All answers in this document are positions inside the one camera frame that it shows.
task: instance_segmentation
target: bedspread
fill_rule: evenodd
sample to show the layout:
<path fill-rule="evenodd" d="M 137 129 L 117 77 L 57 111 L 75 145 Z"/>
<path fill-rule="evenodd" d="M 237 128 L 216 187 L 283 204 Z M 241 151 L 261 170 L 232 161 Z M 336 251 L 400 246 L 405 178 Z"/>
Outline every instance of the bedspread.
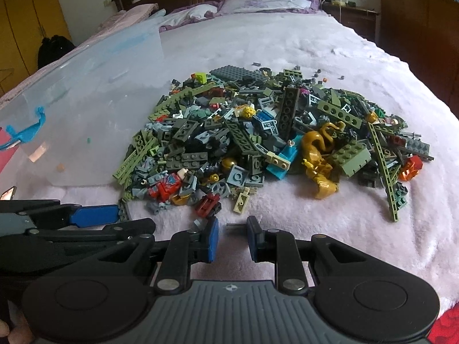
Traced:
<path fill-rule="evenodd" d="M 218 215 L 217 259 L 212 265 L 194 265 L 192 277 L 274 278 L 271 264 L 252 263 L 243 237 L 225 233 L 225 223 L 245 222 L 254 215 L 264 229 L 280 228 L 297 239 L 325 233 L 418 275 L 437 291 L 442 313 L 459 301 L 459 145 L 455 134 L 459 121 L 406 63 L 334 18 L 314 14 L 233 14 L 164 32 L 161 40 L 171 75 L 180 81 L 191 73 L 224 65 L 255 69 L 254 61 L 274 71 L 300 65 L 305 78 L 321 69 L 320 76 L 328 78 L 326 86 L 361 93 L 405 119 L 410 132 L 421 134 L 431 144 L 435 157 L 408 182 L 409 203 L 400 210 L 398 223 L 389 222 L 383 189 L 362 187 L 353 179 L 341 180 L 339 193 L 325 200 L 314 199 L 314 183 L 305 175 L 267 179 L 243 215 L 232 211 L 232 200 L 224 199 Z M 31 189 L 29 196 L 94 205 L 115 203 L 119 192 L 111 186 L 43 184 Z M 151 216 L 145 203 L 131 202 L 129 208 L 134 218 Z M 162 240 L 188 229 L 194 215 L 190 207 L 174 207 L 153 218 L 155 236 Z"/>

